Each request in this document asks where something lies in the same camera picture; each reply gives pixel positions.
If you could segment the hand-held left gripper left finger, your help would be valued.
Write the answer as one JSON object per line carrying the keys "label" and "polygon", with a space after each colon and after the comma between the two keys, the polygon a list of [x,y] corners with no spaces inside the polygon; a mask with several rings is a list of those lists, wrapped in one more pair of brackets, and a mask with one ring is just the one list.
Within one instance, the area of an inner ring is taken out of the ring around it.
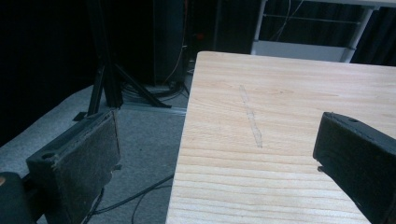
{"label": "hand-held left gripper left finger", "polygon": [[47,198],[48,224],[80,224],[119,161],[113,110],[81,120],[30,156],[30,176]]}

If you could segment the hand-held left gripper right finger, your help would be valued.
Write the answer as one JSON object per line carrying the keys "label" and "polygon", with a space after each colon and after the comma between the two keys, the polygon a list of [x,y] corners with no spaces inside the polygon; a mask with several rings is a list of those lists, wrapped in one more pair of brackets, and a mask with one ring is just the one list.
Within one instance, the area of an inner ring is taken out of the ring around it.
{"label": "hand-held left gripper right finger", "polygon": [[313,158],[372,224],[396,224],[396,139],[325,112]]}

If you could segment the black metal stand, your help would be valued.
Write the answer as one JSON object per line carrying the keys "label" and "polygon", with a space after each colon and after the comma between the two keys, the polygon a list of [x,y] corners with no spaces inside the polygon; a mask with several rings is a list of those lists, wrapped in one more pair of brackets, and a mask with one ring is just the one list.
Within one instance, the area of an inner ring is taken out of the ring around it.
{"label": "black metal stand", "polygon": [[162,103],[117,62],[112,43],[110,42],[110,32],[106,21],[108,16],[106,5],[108,2],[109,0],[86,0],[98,67],[96,69],[88,111],[79,112],[73,118],[73,121],[81,121],[88,116],[98,113],[102,93],[105,94],[106,104],[110,108],[120,108],[123,104],[120,86],[121,79],[137,90],[138,95],[143,97],[150,105],[170,108],[170,105]]}

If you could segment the dark curtain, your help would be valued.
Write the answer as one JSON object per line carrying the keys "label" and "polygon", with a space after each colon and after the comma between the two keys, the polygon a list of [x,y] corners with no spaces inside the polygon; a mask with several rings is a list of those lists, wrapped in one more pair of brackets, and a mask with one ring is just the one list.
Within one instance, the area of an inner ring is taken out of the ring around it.
{"label": "dark curtain", "polygon": [[93,83],[88,0],[0,0],[0,147]]}

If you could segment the white metal rack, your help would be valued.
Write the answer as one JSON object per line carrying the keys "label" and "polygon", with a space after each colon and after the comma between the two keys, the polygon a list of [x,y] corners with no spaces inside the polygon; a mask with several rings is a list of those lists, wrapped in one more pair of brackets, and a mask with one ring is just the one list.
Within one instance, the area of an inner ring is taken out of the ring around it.
{"label": "white metal rack", "polygon": [[396,0],[261,0],[251,52],[339,63],[396,63]]}

